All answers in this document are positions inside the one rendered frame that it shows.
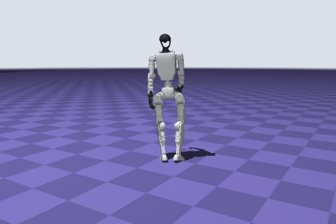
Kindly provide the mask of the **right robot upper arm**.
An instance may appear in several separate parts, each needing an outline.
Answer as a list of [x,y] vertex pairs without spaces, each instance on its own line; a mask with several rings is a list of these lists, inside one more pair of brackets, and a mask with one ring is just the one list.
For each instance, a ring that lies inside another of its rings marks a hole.
[[178,70],[177,70],[177,75],[178,76],[183,76],[184,75],[184,58],[183,54],[181,52],[175,52],[175,57],[178,60]]

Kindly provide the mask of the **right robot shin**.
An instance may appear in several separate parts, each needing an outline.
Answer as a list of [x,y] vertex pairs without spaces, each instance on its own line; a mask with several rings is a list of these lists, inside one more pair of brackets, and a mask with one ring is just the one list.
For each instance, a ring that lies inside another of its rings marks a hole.
[[184,123],[180,123],[180,130],[175,131],[175,142],[176,142],[176,155],[181,155],[182,143],[184,141]]

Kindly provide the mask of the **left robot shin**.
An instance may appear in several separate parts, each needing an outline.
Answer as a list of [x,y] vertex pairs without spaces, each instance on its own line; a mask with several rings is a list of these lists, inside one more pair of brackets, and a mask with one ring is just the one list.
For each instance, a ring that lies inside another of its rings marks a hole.
[[163,154],[165,155],[165,131],[164,130],[160,131],[159,123],[156,124],[156,127],[157,127],[157,136],[161,147],[161,153],[162,155]]

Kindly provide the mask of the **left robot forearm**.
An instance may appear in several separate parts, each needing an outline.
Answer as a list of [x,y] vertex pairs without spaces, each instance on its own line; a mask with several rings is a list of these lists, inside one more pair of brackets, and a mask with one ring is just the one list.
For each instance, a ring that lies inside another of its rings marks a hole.
[[148,73],[148,95],[149,95],[149,91],[153,91],[153,79],[150,79],[150,74]]

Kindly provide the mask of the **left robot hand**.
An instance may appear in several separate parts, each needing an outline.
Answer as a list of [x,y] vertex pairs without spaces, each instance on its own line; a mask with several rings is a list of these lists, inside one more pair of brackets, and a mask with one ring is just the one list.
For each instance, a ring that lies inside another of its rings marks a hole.
[[150,108],[151,109],[155,109],[154,107],[154,105],[153,105],[153,103],[152,103],[152,97],[153,97],[153,91],[149,91],[149,95],[148,95],[148,97],[149,97],[149,104],[150,104]]

